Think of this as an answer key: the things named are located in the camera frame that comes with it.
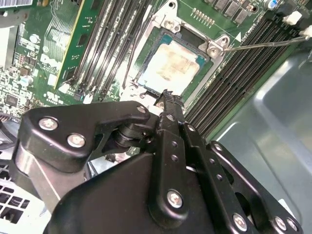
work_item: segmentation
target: metal rod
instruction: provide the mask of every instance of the metal rod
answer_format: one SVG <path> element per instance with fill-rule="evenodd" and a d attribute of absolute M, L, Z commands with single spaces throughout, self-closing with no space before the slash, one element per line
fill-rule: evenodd
<path fill-rule="evenodd" d="M 279 46 L 290 45 L 293 43 L 308 41 L 309 39 L 310 39 L 310 37 L 298 37 L 298 38 L 294 38 L 291 40 L 285 40 L 285 41 L 267 42 L 267 43 L 261 43 L 261 44 L 245 45 L 245 46 L 239 46 L 239 47 L 234 47 L 234 48 L 227 48 L 224 51 L 225 52 L 233 52 L 233 51 L 249 50 L 249 49 L 261 48 L 261 47 L 279 47 Z"/>

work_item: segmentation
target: electronic components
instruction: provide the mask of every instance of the electronic components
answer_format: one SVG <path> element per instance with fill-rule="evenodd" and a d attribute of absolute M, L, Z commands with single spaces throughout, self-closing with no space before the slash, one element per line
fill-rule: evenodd
<path fill-rule="evenodd" d="M 9 106 L 17 106 L 19 99 L 11 94 L 7 94 L 5 98 L 5 103 Z"/>
<path fill-rule="evenodd" d="M 276 8 L 277 6 L 277 0 L 266 0 L 264 1 L 264 6 L 268 9 L 268 10 L 273 10 Z"/>
<path fill-rule="evenodd" d="M 218 10 L 223 10 L 228 2 L 228 0 L 217 0 L 214 7 Z"/>
<path fill-rule="evenodd" d="M 23 87 L 28 87 L 34 82 L 34 79 L 31 76 L 20 77 L 19 84 Z"/>
<path fill-rule="evenodd" d="M 305 30 L 301 31 L 299 34 L 305 37 L 312 38 L 312 25 L 307 27 Z"/>
<path fill-rule="evenodd" d="M 289 16 L 283 18 L 283 22 L 289 25 L 295 25 L 301 19 L 302 14 L 298 11 L 292 12 Z"/>
<path fill-rule="evenodd" d="M 257 12 L 257 6 L 254 6 L 248 0 L 205 0 L 211 4 L 217 11 L 220 11 L 224 16 L 231 18 L 235 23 L 242 24 L 251 13 Z"/>
<path fill-rule="evenodd" d="M 27 68 L 24 68 L 24 67 L 21 67 L 20 69 L 20 75 L 23 77 L 23 76 L 27 76 L 30 74 L 30 70 L 27 69 Z"/>
<path fill-rule="evenodd" d="M 224 12 L 224 14 L 228 17 L 232 17 L 236 11 L 238 10 L 238 4 L 236 2 L 231 2 L 231 4 L 229 5 L 229 7 L 226 9 L 226 11 Z"/>
<path fill-rule="evenodd" d="M 203 42 L 196 43 L 188 30 L 181 31 L 184 33 L 180 39 L 174 34 L 164 33 L 159 42 L 156 41 L 155 53 L 147 57 L 136 78 L 138 84 L 158 94 L 168 89 L 181 95 L 208 62 L 208 56 L 189 43 L 192 41 L 199 46 Z"/>
<path fill-rule="evenodd" d="M 161 44 L 138 83 L 158 93 L 168 89 L 181 95 L 200 69 L 194 52 L 174 40 Z"/>

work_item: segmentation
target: ram slot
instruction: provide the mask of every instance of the ram slot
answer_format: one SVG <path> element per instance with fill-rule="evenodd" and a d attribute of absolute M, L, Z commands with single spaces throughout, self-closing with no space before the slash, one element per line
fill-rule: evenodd
<path fill-rule="evenodd" d="M 257 27 L 256 31 L 253 32 L 253 34 L 247 38 L 247 40 L 243 43 L 243 45 L 246 44 L 255 44 L 257 43 L 261 36 L 267 32 L 267 29 L 269 28 L 271 24 L 269 22 L 264 22 L 260 24 L 259 27 Z M 226 86 L 222 86 L 224 83 L 231 83 L 231 79 L 235 78 L 235 76 L 230 76 L 235 69 L 239 69 L 242 65 L 242 61 L 245 58 L 245 56 L 250 52 L 250 50 L 246 51 L 240 51 L 236 52 L 231 60 L 226 65 L 225 69 L 221 71 L 221 73 L 216 77 L 214 82 L 208 87 L 207 91 L 205 92 L 205 95 L 203 95 L 200 99 L 200 101 L 197 102 L 196 108 L 199 107 L 199 113 L 196 111 L 193 111 L 193 109 L 187 114 L 188 120 L 191 121 L 194 124 L 198 124 L 197 121 L 200 121 L 200 118 L 203 117 L 206 113 L 207 105 L 211 102 L 211 99 L 213 98 L 213 92 L 215 93 L 219 89 L 226 88 Z"/>
<path fill-rule="evenodd" d="M 141 4 L 141 8 L 138 9 L 138 13 L 136 15 L 135 23 L 133 23 L 130 33 L 126 36 L 126 39 L 124 40 L 123 44 L 120 47 L 119 54 L 116 57 L 116 60 L 112 66 L 112 69 L 110 70 L 104 84 L 100 88 L 100 98 L 104 99 L 107 92 L 109 91 L 116 73 L 121 66 L 122 62 L 125 60 L 125 57 L 127 53 L 129 52 L 130 46 L 133 43 L 134 39 L 137 37 L 141 24 L 145 15 L 145 10 L 147 9 L 148 5 L 151 4 L 151 0 L 146 1 L 144 4 Z"/>
<path fill-rule="evenodd" d="M 95 55 L 94 51 L 98 47 L 98 43 L 100 42 L 99 38 L 103 36 L 103 33 L 105 32 L 105 29 L 108 24 L 108 20 L 110 15 L 112 14 L 111 8 L 114 7 L 114 4 L 116 1 L 114 0 L 106 0 L 101 8 L 101 11 L 98 15 L 97 22 L 93 28 L 92 34 L 90 36 L 90 39 L 88 41 L 88 45 L 86 47 L 85 52 L 83 53 L 83 57 L 81 59 L 81 62 L 79 64 L 78 69 L 75 71 L 74 79 L 78 80 L 79 78 L 83 78 L 82 73 L 85 70 L 85 64 L 88 59 L 90 59 L 90 56 L 93 59 L 93 56 Z"/>
<path fill-rule="evenodd" d="M 243 43 L 283 41 L 294 37 L 264 18 Z M 287 47 L 258 48 L 234 53 L 229 62 L 186 115 L 186 120 L 207 137 L 238 104 Z"/>
<path fill-rule="evenodd" d="M 113 31 L 114 24 L 116 23 L 116 21 L 118 21 L 118 16 L 120 14 L 121 9 L 123 8 L 123 6 L 125 6 L 125 4 L 129 4 L 129 2 L 130 0 L 126 1 L 112 0 L 113 3 L 113 6 L 111 8 L 112 13 L 109 15 L 108 20 L 105 22 L 105 25 L 102 29 L 102 33 L 99 39 L 99 45 L 95 49 L 94 53 L 92 53 L 90 62 L 88 62 L 88 64 L 86 65 L 86 68 L 83 73 L 83 78 L 79 86 L 80 89 L 85 90 L 93 84 L 94 72 L 100 60 L 102 52 L 105 48 L 109 35 Z"/>
<path fill-rule="evenodd" d="M 141 1 L 134 1 L 131 4 L 131 7 L 127 9 L 125 12 L 126 19 L 125 21 L 122 21 L 123 24 L 119 28 L 119 30 L 116 30 L 113 38 L 111 40 L 111 43 L 109 45 L 109 50 L 105 52 L 104 60 L 100 66 L 100 70 L 97 73 L 96 79 L 95 79 L 95 86 L 100 87 L 103 78 L 105 77 L 105 72 L 111 62 L 111 60 L 114 57 L 114 54 L 116 53 L 116 50 L 118 46 L 120 45 L 120 40 L 124 35 L 129 35 L 131 32 L 131 27 L 133 27 L 133 22 L 131 23 L 131 26 L 129 27 L 129 23 L 133 20 L 132 17 L 134 13 L 137 11 L 137 8 L 142 8 L 142 2 Z"/>

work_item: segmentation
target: motherboard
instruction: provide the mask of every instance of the motherboard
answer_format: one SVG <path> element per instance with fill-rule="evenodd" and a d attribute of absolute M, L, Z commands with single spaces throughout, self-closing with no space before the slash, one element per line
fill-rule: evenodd
<path fill-rule="evenodd" d="M 3 17 L 17 14 L 8 2 L 0 1 Z M 160 113 L 154 103 L 167 89 L 207 137 L 296 44 L 235 48 L 309 39 L 312 31 L 309 0 L 28 3 L 24 22 L 0 29 L 16 33 L 0 63 L 0 112 L 17 119 L 36 107 L 123 100 Z"/>

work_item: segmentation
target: mechanical arm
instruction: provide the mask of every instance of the mechanical arm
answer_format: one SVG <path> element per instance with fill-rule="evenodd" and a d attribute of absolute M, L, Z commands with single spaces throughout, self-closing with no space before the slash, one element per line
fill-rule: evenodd
<path fill-rule="evenodd" d="M 37 108 L 22 119 L 10 174 L 52 213 L 47 234 L 302 234 L 299 223 L 164 91 L 138 102 Z M 90 178 L 87 162 L 139 147 Z"/>

